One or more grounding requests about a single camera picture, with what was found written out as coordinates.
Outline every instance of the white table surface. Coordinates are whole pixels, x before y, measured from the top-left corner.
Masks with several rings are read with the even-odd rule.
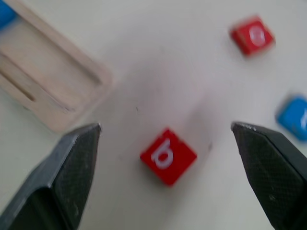
[[[307,95],[305,0],[25,1],[114,73],[110,95],[80,122],[103,126],[81,230],[272,230],[230,124],[280,130],[307,153],[274,120],[289,93]],[[277,45],[245,60],[228,28],[255,13]],[[139,161],[166,126],[201,156],[173,188]],[[1,209],[58,139],[0,91]]]

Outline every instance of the red block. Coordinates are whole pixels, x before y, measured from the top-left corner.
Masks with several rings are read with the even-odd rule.
[[[189,146],[169,129],[141,154],[141,160],[169,186],[173,185],[196,159],[197,155]]]
[[[230,35],[242,53],[251,56],[275,44],[275,38],[258,16],[235,25]]]

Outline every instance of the white surface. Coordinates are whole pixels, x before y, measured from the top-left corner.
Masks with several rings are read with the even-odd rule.
[[[283,131],[274,121],[276,106],[289,92],[307,95],[307,2],[27,2],[117,78],[106,101],[82,121],[99,121],[104,131],[80,229],[272,230],[246,179],[230,123]],[[245,60],[227,30],[255,13],[276,35],[277,46]],[[3,208],[59,137],[7,97],[0,106]],[[207,154],[173,188],[157,184],[139,162],[140,152],[165,126],[199,155]]]

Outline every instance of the blue block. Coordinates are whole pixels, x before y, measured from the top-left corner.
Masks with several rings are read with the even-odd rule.
[[[0,30],[16,18],[16,13],[0,0]]]
[[[307,140],[307,101],[297,96],[278,114],[277,121],[299,140]]]

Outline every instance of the wooden tray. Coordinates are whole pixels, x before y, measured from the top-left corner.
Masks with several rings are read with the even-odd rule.
[[[111,86],[111,74],[18,0],[0,34],[0,86],[50,129],[69,128]]]

